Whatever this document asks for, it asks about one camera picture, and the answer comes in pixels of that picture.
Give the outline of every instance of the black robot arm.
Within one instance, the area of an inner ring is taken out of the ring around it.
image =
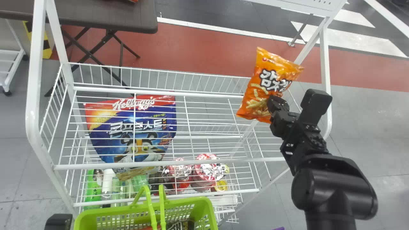
[[[270,129],[283,139],[280,151],[294,176],[292,201],[305,212],[308,230],[356,230],[355,219],[374,217],[378,200],[355,162],[326,148],[318,121],[331,101],[326,92],[309,89],[302,112],[293,113],[284,99],[270,96]]]

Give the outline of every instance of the cereal bag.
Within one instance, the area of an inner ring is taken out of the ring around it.
[[[270,123],[267,99],[270,95],[282,97],[304,67],[257,47],[256,66],[250,79],[237,116]]]
[[[174,96],[137,95],[84,107],[91,143],[106,163],[162,160],[176,135]],[[113,168],[121,181],[158,170],[155,166]]]

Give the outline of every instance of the dark table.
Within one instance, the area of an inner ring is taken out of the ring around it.
[[[154,0],[54,0],[62,25],[154,34],[157,18]],[[1,0],[0,18],[30,21],[33,0]]]
[[[81,26],[84,29],[75,37],[71,37],[63,28],[63,36],[68,38],[68,48],[72,44],[84,52],[79,63],[84,63],[92,59],[99,65],[104,65],[93,54],[104,46],[111,38],[117,40],[120,45],[119,66],[122,66],[123,49],[127,49],[136,58],[140,58],[133,50],[125,45],[116,35],[117,31],[128,31],[145,34],[157,32],[157,17],[154,0],[139,0],[137,3],[126,0],[54,0],[57,8],[58,18],[62,25]],[[0,18],[31,21],[33,18],[33,0],[0,0]],[[28,31],[31,31],[31,24],[26,23]],[[91,50],[87,50],[78,43],[78,39],[83,36],[89,28],[106,29],[106,35]],[[71,70],[75,71],[78,65],[74,65]],[[127,86],[121,77],[111,73],[108,68],[104,68],[123,86]],[[52,88],[45,94],[50,96]]]

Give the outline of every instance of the basket handle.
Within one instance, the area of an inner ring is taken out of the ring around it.
[[[142,188],[139,190],[138,194],[136,195],[135,199],[133,200],[132,204],[129,205],[129,208],[132,208],[136,206],[139,198],[141,198],[142,194],[145,193],[146,195],[146,201],[148,204],[148,213],[151,217],[151,225],[152,225],[152,230],[157,230],[157,221],[156,221],[156,216],[155,216],[155,210],[153,209],[152,205],[152,199],[151,199],[151,191],[149,190],[149,187],[147,185],[142,186]]]
[[[166,230],[165,201],[167,200],[164,186],[159,185],[160,226],[162,227],[162,230]]]

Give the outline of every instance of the plastic basket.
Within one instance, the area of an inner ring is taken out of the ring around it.
[[[137,204],[143,193],[146,201]],[[192,197],[177,200],[166,198],[163,185],[159,187],[159,202],[153,203],[147,185],[143,186],[132,204],[123,207],[86,210],[79,214],[74,230],[138,230],[151,226],[157,230],[159,218],[162,230],[166,222],[193,220],[195,230],[217,230],[216,217],[207,197]]]

